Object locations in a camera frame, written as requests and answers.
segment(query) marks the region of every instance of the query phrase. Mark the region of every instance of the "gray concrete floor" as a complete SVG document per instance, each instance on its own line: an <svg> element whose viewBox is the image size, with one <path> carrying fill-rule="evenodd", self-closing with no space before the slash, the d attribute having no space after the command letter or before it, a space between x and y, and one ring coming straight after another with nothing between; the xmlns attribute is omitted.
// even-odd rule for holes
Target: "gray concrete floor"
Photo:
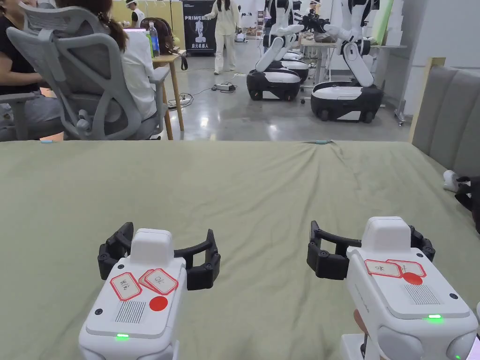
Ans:
<svg viewBox="0 0 480 360"><path fill-rule="evenodd" d="M185 132L181 132L177 112L170 118L175 140L238 140L238 141L314 141L361 140L406 141L409 128L399 127L391 109L381 108L371 124L352 122L322 122L314 116L310 102L304 105L299 93L293 102L253 101L247 91L248 74L260 57L258 41L236 43L237 76L233 72L213 74L214 57L188 57L189 69L177 67L179 91L194 96L191 105L182 110ZM237 85L233 94L212 91L214 84L230 81ZM166 80L169 99L174 99L171 80ZM162 138L166 139L165 130Z"/></svg>

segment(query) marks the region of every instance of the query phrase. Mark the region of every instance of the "red-bordered label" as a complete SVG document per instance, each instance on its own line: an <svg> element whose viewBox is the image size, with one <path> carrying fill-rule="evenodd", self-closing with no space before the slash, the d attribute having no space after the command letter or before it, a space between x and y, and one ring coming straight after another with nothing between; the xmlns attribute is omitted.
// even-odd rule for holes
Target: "red-bordered label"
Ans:
<svg viewBox="0 0 480 360"><path fill-rule="evenodd" d="M380 275L387 277L402 277L402 269L395 263L387 263L386 261L365 260L365 266L370 275Z"/></svg>
<svg viewBox="0 0 480 360"><path fill-rule="evenodd" d="M423 269L423 266L420 265L419 263L415 261L407 261L407 260L395 260L395 259L388 259L386 261L387 263L395 263L398 266L400 266L400 270L402 270L402 273L413 273L416 274L420 277L425 277L427 276L427 273L425 269Z"/></svg>
<svg viewBox="0 0 480 360"><path fill-rule="evenodd" d="M150 290L152 290L152 291L154 291L154 292L157 292L155 288L151 287L150 285L148 285L148 284L145 282L145 278L146 278L148 275L150 275L153 271L154 271L153 269L150 269L150 270L145 271L145 273L138 278L138 283L139 283L140 285L145 286L147 289L150 289Z"/></svg>
<svg viewBox="0 0 480 360"><path fill-rule="evenodd" d="M168 295L175 290L179 283L163 269L155 269L145 277L145 282L152 286L161 295Z"/></svg>
<svg viewBox="0 0 480 360"><path fill-rule="evenodd" d="M110 280L113 290L120 300L127 301L142 293L142 288L132 273L123 273Z"/></svg>

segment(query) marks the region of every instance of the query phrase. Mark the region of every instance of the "red circle sticker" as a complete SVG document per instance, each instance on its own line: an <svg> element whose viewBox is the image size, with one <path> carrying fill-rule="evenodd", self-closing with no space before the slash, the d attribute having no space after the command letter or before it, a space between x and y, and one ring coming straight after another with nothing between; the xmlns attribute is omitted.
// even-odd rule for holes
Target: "red circle sticker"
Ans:
<svg viewBox="0 0 480 360"><path fill-rule="evenodd" d="M421 279L421 277L414 273L404 273L403 278L405 279L406 282L412 285L423 284L423 280Z"/></svg>
<svg viewBox="0 0 480 360"><path fill-rule="evenodd" d="M162 311L167 307L167 305L168 300L164 296L157 296L156 298L150 300L150 308L153 311Z"/></svg>

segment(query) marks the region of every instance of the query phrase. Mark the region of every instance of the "speaker grille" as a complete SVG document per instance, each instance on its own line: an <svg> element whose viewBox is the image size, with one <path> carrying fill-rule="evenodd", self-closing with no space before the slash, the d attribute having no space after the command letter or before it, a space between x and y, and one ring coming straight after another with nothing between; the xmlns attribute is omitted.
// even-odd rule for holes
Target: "speaker grille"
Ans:
<svg viewBox="0 0 480 360"><path fill-rule="evenodd" d="M116 323L129 323L129 324L139 324L142 315L144 314L144 309L146 306L145 301L121 301L122 305L120 310L115 318Z"/></svg>
<svg viewBox="0 0 480 360"><path fill-rule="evenodd" d="M407 293L410 295L412 303L415 305L442 305L432 290L425 284L422 285L404 285Z"/></svg>

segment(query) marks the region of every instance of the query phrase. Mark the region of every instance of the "black shirt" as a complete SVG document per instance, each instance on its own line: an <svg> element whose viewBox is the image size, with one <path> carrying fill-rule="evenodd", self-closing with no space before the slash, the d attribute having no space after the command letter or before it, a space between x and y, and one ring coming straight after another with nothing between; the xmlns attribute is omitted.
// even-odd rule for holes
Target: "black shirt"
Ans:
<svg viewBox="0 0 480 360"><path fill-rule="evenodd" d="M13 46L7 36L7 29L15 26L5 16L0 16L0 52L4 53L12 60L12 72L32 73L35 72L30 63L20 54ZM2 86L0 85L0 95L31 93L39 90L38 84L30 84L23 86Z"/></svg>

